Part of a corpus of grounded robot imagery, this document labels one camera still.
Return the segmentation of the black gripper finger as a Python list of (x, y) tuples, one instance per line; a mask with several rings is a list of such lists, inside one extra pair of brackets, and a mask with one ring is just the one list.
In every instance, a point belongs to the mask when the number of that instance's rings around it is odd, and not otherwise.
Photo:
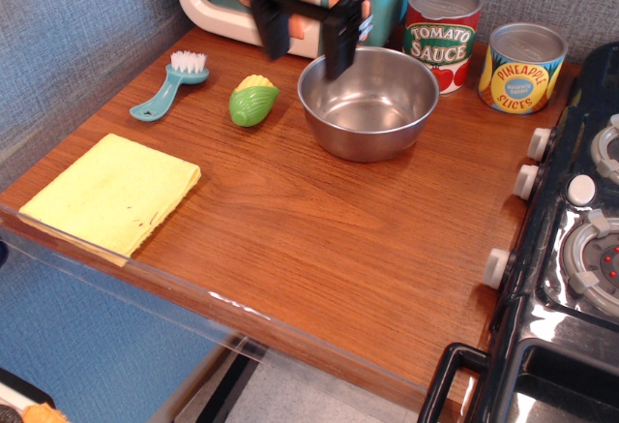
[(322, 23), (325, 76), (335, 80), (352, 64), (363, 22), (361, 5), (335, 5)]
[(289, 0), (251, 0), (251, 12), (262, 46), (271, 60), (290, 49)]

